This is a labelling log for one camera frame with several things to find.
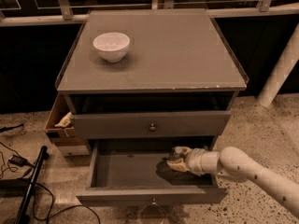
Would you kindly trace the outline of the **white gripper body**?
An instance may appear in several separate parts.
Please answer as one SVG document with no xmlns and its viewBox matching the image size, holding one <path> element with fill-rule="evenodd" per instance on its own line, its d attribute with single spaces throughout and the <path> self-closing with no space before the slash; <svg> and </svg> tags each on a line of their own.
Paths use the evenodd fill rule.
<svg viewBox="0 0 299 224">
<path fill-rule="evenodd" d="M 194 175 L 203 175 L 204 171 L 201 165 L 201 159 L 205 151 L 201 148 L 192 149 L 185 159 L 187 169 Z"/>
</svg>

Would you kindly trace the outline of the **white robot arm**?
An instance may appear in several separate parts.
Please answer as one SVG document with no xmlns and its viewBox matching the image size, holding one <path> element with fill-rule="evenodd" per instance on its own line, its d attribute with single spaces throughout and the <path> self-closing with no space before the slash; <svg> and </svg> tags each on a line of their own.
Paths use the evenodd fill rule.
<svg viewBox="0 0 299 224">
<path fill-rule="evenodd" d="M 166 160 L 169 168 L 194 175 L 212 174 L 231 181 L 249 180 L 299 217 L 299 185 L 262 166 L 236 147 L 221 151 L 174 147 Z"/>
</svg>

